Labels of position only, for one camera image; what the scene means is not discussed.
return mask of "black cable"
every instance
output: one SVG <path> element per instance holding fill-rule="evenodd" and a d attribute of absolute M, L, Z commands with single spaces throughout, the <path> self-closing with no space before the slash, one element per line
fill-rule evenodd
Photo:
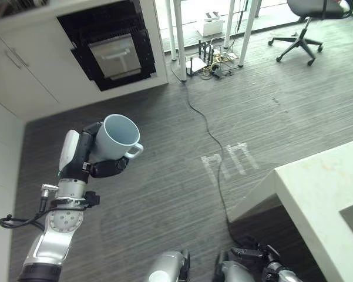
<path fill-rule="evenodd" d="M 14 225 L 12 223 L 9 223 L 9 221 L 18 221 L 18 222 L 22 222 L 22 224 Z M 45 226 L 42 223 L 36 221 L 34 218 L 32 218 L 32 219 L 17 219 L 17 218 L 12 217 L 11 214 L 9 214 L 6 217 L 0 219 L 0 226 L 3 228 L 6 228 L 6 229 L 14 229 L 14 228 L 26 226 L 29 224 L 39 228 L 41 231 L 45 231 Z"/>
<path fill-rule="evenodd" d="M 33 225 L 37 228 L 39 228 L 41 231 L 45 231 L 45 226 L 38 222 L 37 220 L 40 219 L 42 216 L 44 216 L 45 214 L 49 213 L 49 212 L 53 212 L 55 210 L 78 210 L 78 211 L 84 211 L 86 210 L 86 207 L 84 207 L 83 209 L 67 209 L 67 208 L 51 208 L 48 209 L 46 211 L 43 211 L 41 213 L 37 213 L 35 214 L 35 216 L 32 219 L 17 219 L 12 217 L 11 214 L 7 215 L 6 217 L 3 217 L 2 219 L 0 219 L 0 226 L 6 229 L 15 229 L 15 228 L 19 228 L 19 227 L 23 227 L 26 225 Z M 22 222 L 21 224 L 12 224 L 9 223 L 9 221 L 18 221 L 18 222 Z"/>
<path fill-rule="evenodd" d="M 183 82 L 183 86 L 185 87 L 185 90 L 186 90 L 186 97 L 187 97 L 187 103 L 189 105 L 189 107 L 194 110 L 196 113 L 198 113 L 200 116 L 203 117 L 204 121 L 205 121 L 205 126 L 206 126 L 206 131 L 207 131 L 207 134 L 209 134 L 209 136 L 219 145 L 220 147 L 220 150 L 221 150 L 221 161 L 219 163 L 219 166 L 218 166 L 218 172 L 217 172 L 217 185 L 218 185 L 218 192 L 219 192 L 219 196 L 221 198 L 221 202 L 222 202 L 222 206 L 223 206 L 223 209 L 224 209 L 224 214 L 226 216 L 226 222 L 227 222 L 227 228 L 228 228 L 228 224 L 229 224 L 229 220 L 228 220 L 228 213 L 227 213 L 227 207 L 226 207 L 226 203 L 224 202 L 224 199 L 223 199 L 223 194 L 222 194 L 222 189 L 221 189 L 221 184 L 220 184 L 220 172 L 221 172 L 221 167 L 222 167 L 222 163 L 224 162 L 224 149 L 223 149 L 223 146 L 221 144 L 221 142 L 219 142 L 219 140 L 214 137 L 213 134 L 211 134 L 211 131 L 209 129 L 209 122 L 207 120 L 207 117 L 204 115 L 203 112 L 201 112 L 200 110 L 196 109 L 191 103 L 190 103 L 190 99 L 189 99 L 189 91 L 188 91 L 188 88 L 185 84 L 185 82 Z"/>
<path fill-rule="evenodd" d="M 225 69 L 225 70 L 223 70 L 222 72 L 231 72 L 231 71 L 234 70 L 234 69 L 241 69 L 241 67 L 237 66 L 237 67 L 235 67 L 235 68 Z"/>
<path fill-rule="evenodd" d="M 180 82 L 183 82 L 183 81 L 176 75 L 176 73 L 175 73 L 174 70 L 172 69 L 171 65 L 170 65 L 170 69 L 171 69 L 171 72 L 174 74 L 174 76 L 177 78 L 177 80 L 180 81 Z"/>
<path fill-rule="evenodd" d="M 210 72 L 208 72 L 208 75 L 202 75 L 202 74 L 201 74 L 201 70 L 199 70 L 197 73 L 199 74 L 199 77 L 200 77 L 202 80 L 210 80 L 210 79 L 213 78 L 213 76 L 211 75 Z"/>
<path fill-rule="evenodd" d="M 188 53 L 188 54 L 186 54 L 186 56 L 194 55 L 194 54 L 197 54 L 197 53 L 198 53 L 198 51 L 197 51 L 197 52 L 195 52 L 195 53 Z"/>
<path fill-rule="evenodd" d="M 235 26 L 235 37 L 234 37 L 234 40 L 233 40 L 233 43 L 231 43 L 231 45 L 227 48 L 227 50 L 230 50 L 233 46 L 234 46 L 234 43 L 235 43 L 235 40 L 237 38 L 237 34 L 239 33 L 239 29 L 240 29 L 240 25 L 241 25 L 241 20 L 243 19 L 243 13 L 244 13 L 244 10 L 241 9 L 241 1 L 239 2 L 239 11 L 237 12 L 237 23 L 236 23 L 236 26 Z"/>
<path fill-rule="evenodd" d="M 234 73 L 232 73 L 231 70 L 228 70 L 228 72 L 224 76 L 233 76 L 233 75 L 234 75 Z"/>

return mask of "wall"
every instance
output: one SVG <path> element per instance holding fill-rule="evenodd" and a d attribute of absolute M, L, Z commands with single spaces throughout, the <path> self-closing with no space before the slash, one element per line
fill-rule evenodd
<path fill-rule="evenodd" d="M 0 218 L 13 213 L 24 123 L 0 105 Z M 0 282 L 8 281 L 12 232 L 0 227 Z"/>

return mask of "robotic arm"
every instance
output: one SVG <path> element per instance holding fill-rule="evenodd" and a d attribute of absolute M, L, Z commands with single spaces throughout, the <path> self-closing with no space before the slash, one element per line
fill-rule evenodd
<path fill-rule="evenodd" d="M 187 282 L 189 267 L 188 250 L 167 251 L 158 256 L 144 282 Z"/>
<path fill-rule="evenodd" d="M 231 252 L 237 261 L 228 259 L 228 252 L 217 257 L 213 282 L 254 282 L 249 270 L 242 264 L 254 262 L 262 269 L 262 282 L 302 282 L 289 268 L 280 263 L 280 255 L 270 245 L 257 244 L 256 249 L 233 247 Z"/>
<path fill-rule="evenodd" d="M 99 204 L 100 201 L 95 192 L 85 191 L 89 176 L 109 177 L 125 170 L 129 162 L 125 157 L 119 160 L 89 162 L 90 154 L 94 157 L 92 149 L 101 125 L 101 122 L 94 123 L 84 128 L 81 133 L 68 131 L 60 156 L 58 186 L 42 185 L 38 213 L 34 219 L 20 224 L 23 226 L 25 223 L 37 223 L 41 226 L 36 220 L 46 214 L 44 232 L 34 241 L 18 281 L 59 281 L 72 237 L 82 224 L 83 211 Z M 50 193 L 55 193 L 55 199 L 51 201 L 50 209 L 45 210 Z M 0 224 L 6 228 L 18 227 L 8 223 L 14 220 L 8 215 L 7 218 L 0 219 Z"/>

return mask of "office chair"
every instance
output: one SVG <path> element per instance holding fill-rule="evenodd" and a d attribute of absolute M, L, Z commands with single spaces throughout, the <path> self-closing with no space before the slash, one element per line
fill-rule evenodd
<path fill-rule="evenodd" d="M 308 18 L 305 27 L 301 31 L 300 35 L 297 33 L 293 37 L 274 37 L 268 42 L 271 46 L 274 40 L 278 41 L 287 41 L 292 42 L 290 47 L 288 47 L 281 56 L 277 57 L 277 62 L 282 60 L 282 57 L 289 53 L 294 48 L 301 46 L 312 58 L 308 61 L 308 66 L 311 66 L 315 61 L 315 56 L 312 53 L 311 49 L 308 47 L 308 44 L 318 45 L 318 52 L 322 51 L 322 42 L 304 38 L 305 33 L 307 32 L 308 25 L 310 24 L 312 18 L 320 19 L 342 19 L 347 18 L 351 15 L 353 9 L 353 0 L 347 0 L 350 6 L 348 12 L 344 12 L 344 9 L 339 5 L 337 0 L 287 0 L 287 5 L 290 7 L 292 12 L 302 19 Z"/>

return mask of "cabinet handle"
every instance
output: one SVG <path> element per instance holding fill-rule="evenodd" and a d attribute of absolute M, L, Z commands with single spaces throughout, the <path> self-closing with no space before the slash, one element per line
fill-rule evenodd
<path fill-rule="evenodd" d="M 20 61 L 21 63 L 23 63 L 24 66 L 30 67 L 30 65 L 29 65 L 28 63 L 26 63 L 26 62 L 21 58 L 21 56 L 18 55 L 17 50 L 16 50 L 15 48 L 12 48 L 12 52 L 13 52 L 13 54 L 17 57 L 17 59 L 19 59 L 19 61 Z"/>
<path fill-rule="evenodd" d="M 107 56 L 101 56 L 101 58 L 103 60 L 111 60 L 111 59 L 115 59 L 115 58 L 118 58 L 118 57 L 123 57 L 123 56 L 126 56 L 130 53 L 130 49 L 129 48 L 126 48 L 123 52 L 121 53 L 116 53 L 116 54 L 111 54 L 111 55 L 107 55 Z"/>
<path fill-rule="evenodd" d="M 13 59 L 12 59 L 12 57 L 9 55 L 9 52 L 8 52 L 8 50 L 4 50 L 4 54 L 5 54 L 5 56 L 7 56 L 8 58 L 9 58 L 9 60 L 11 60 L 14 64 L 15 64 L 15 66 L 17 67 L 17 68 L 21 68 L 21 65 L 20 64 L 18 64 L 18 63 L 16 63 Z"/>

